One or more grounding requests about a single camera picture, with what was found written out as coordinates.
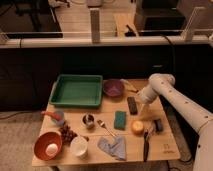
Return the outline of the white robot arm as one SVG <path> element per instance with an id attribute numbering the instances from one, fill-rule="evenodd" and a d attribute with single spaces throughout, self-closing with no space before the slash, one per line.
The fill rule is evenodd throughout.
<path id="1" fill-rule="evenodd" d="M 138 95 L 144 104 L 163 96 L 199 135 L 193 171 L 213 171 L 213 114 L 174 88 L 172 74 L 152 74 Z"/>

